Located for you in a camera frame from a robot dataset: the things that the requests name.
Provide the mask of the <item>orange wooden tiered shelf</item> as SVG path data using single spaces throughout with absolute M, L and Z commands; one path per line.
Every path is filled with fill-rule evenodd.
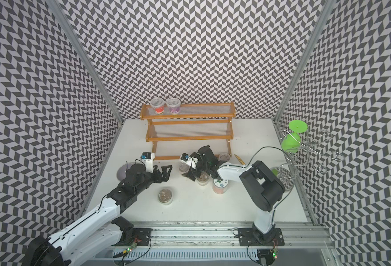
M 145 139 L 152 144 L 153 153 L 162 141 L 225 140 L 227 153 L 231 155 L 232 119 L 235 117 L 233 102 L 183 104 L 176 115 L 167 106 L 163 107 L 161 114 L 149 104 L 143 105 L 140 111 L 140 119 L 148 123 Z

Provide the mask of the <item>clear seed container red label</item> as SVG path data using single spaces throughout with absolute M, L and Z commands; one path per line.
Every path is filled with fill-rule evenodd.
M 165 109 L 165 101 L 162 98 L 153 98 L 150 105 L 156 114 L 162 114 Z

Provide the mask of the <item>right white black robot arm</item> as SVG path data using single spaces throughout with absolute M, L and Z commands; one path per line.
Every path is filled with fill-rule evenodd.
M 180 161 L 189 166 L 185 177 L 192 181 L 206 173 L 214 181 L 241 182 L 258 208 L 253 223 L 253 237 L 256 242 L 267 245 L 279 238 L 274 218 L 276 207 L 283 199 L 285 186 L 262 161 L 250 162 L 247 165 L 232 164 L 219 160 L 209 145 L 190 155 L 182 154 Z

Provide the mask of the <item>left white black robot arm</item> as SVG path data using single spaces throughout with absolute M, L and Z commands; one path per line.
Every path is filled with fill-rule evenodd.
M 171 165 L 154 166 L 151 172 L 144 164 L 132 165 L 125 178 L 86 215 L 50 237 L 32 240 L 22 265 L 80 266 L 106 247 L 119 243 L 122 235 L 133 230 L 122 213 L 152 184 L 167 182 L 171 171 Z

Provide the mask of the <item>clear seed container front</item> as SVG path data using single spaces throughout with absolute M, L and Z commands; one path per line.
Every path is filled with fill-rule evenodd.
M 171 188 L 163 188 L 158 194 L 158 201 L 163 205 L 170 205 L 173 202 L 173 196 Z

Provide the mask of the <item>clear seed container beige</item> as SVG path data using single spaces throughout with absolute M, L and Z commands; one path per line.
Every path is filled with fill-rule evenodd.
M 207 174 L 206 172 L 202 172 L 199 177 L 196 178 L 196 181 L 201 186 L 208 185 L 209 181 L 211 179 L 211 176 Z

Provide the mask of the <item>lilac stacked bowls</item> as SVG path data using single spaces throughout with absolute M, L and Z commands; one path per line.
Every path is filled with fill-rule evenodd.
M 131 168 L 131 166 L 133 166 L 134 163 L 133 162 L 126 162 L 124 165 L 122 165 L 117 173 L 116 173 L 116 178 L 119 180 L 119 181 L 122 181 L 126 178 L 126 172 L 128 169 Z

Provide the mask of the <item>pink jar floral lid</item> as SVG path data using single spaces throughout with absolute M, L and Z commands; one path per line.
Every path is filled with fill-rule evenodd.
M 216 194 L 224 194 L 228 189 L 229 181 L 228 180 L 218 180 L 213 179 L 213 191 Z

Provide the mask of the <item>green plastic goblet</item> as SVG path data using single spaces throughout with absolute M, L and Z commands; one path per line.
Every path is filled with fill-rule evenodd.
M 290 133 L 284 137 L 281 148 L 287 153 L 296 153 L 302 146 L 302 139 L 300 134 L 308 130 L 308 125 L 302 120 L 292 120 L 288 124 Z

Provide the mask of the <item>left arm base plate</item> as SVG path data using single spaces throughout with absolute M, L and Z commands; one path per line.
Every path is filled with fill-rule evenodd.
M 138 247 L 148 247 L 150 245 L 152 228 L 133 228 L 122 233 L 120 241 L 114 246 L 130 246 L 136 242 Z

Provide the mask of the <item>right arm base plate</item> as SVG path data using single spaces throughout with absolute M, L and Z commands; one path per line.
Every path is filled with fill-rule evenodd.
M 263 234 L 257 228 L 237 228 L 233 231 L 240 246 L 284 246 L 284 236 L 280 228 L 273 227 L 268 233 Z

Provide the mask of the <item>aluminium front rail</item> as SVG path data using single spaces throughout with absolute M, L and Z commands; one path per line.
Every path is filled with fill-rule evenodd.
M 139 224 L 135 228 L 152 228 L 150 247 L 152 248 L 232 248 L 240 246 L 233 233 L 237 228 L 252 228 L 249 224 L 232 223 L 157 223 Z M 276 228 L 282 230 L 284 246 L 279 248 L 333 248 L 331 238 L 322 226 L 307 223 L 279 223 Z M 251 247 L 271 247 L 250 245 Z

